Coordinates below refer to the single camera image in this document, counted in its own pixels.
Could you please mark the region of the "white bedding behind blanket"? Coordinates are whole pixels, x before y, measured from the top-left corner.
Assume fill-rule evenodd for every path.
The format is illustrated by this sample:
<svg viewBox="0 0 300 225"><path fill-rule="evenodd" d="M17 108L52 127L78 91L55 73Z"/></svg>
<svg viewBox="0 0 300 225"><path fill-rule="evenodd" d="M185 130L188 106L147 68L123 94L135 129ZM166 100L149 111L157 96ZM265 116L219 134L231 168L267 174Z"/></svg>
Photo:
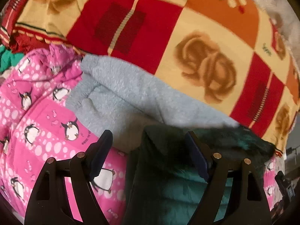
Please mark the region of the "white bedding behind blanket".
<svg viewBox="0 0 300 225"><path fill-rule="evenodd" d="M299 64L299 19L287 0L254 0L279 27L296 63Z"/></svg>

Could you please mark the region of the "red orange rose blanket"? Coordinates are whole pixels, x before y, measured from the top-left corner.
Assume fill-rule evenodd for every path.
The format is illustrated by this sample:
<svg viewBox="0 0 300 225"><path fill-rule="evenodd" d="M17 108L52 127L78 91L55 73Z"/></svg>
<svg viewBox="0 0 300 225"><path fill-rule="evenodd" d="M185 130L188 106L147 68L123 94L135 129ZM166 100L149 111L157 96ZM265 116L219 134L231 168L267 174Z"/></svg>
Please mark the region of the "red orange rose blanket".
<svg viewBox="0 0 300 225"><path fill-rule="evenodd" d="M10 0L1 42L50 43L133 63L232 117L282 156L299 111L299 71L253 0Z"/></svg>

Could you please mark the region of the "pink penguin bed sheet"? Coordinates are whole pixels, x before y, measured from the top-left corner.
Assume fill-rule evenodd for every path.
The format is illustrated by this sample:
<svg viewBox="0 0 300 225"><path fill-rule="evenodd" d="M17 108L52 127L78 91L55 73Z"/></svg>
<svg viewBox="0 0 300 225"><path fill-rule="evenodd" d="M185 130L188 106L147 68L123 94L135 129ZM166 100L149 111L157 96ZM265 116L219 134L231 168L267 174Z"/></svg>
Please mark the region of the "pink penguin bed sheet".
<svg viewBox="0 0 300 225"><path fill-rule="evenodd" d="M45 161L50 157L70 159L101 137L66 107L68 95L82 79L83 58L62 45L35 49L1 84L1 194L24 219ZM112 142L100 174L91 182L108 224L122 224L126 212L126 169L131 151L123 152ZM231 187L232 178L228 178L217 221L225 215Z"/></svg>

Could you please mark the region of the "green quilted puffer jacket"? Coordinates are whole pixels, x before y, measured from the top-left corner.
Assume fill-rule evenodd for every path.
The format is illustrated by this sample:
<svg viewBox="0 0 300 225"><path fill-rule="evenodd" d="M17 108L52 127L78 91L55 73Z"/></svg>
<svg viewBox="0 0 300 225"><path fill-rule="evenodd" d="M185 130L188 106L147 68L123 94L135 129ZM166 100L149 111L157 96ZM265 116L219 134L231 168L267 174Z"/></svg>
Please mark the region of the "green quilted puffer jacket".
<svg viewBox="0 0 300 225"><path fill-rule="evenodd" d="M207 183L192 160L186 133L186 129L167 125L144 128L140 146L127 159L127 207L122 224L188 223ZM275 152L273 144L242 126L196 128L194 133L225 158L249 158L263 183L265 165Z"/></svg>

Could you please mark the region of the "green cloth at bed edge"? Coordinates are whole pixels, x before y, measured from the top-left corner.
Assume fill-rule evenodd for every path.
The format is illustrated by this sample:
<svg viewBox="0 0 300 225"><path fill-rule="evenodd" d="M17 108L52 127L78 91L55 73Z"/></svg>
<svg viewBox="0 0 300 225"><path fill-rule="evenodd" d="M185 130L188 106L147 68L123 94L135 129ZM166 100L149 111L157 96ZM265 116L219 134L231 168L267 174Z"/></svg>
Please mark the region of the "green cloth at bed edge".
<svg viewBox="0 0 300 225"><path fill-rule="evenodd" d="M0 45L1 67L0 72L3 73L10 67L15 67L24 57L23 53L12 53L3 44Z"/></svg>

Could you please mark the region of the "grey folded sweatshirt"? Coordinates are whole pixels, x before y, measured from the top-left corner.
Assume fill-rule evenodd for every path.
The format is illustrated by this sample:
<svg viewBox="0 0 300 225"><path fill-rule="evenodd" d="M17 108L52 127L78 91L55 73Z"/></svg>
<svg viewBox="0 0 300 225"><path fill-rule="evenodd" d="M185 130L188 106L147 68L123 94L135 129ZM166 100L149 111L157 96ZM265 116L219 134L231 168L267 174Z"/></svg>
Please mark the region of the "grey folded sweatshirt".
<svg viewBox="0 0 300 225"><path fill-rule="evenodd" d="M129 62L86 55L82 79L68 95L66 107L92 133L113 133L115 148L129 152L140 145L148 125L180 130L237 127L226 114L173 89Z"/></svg>

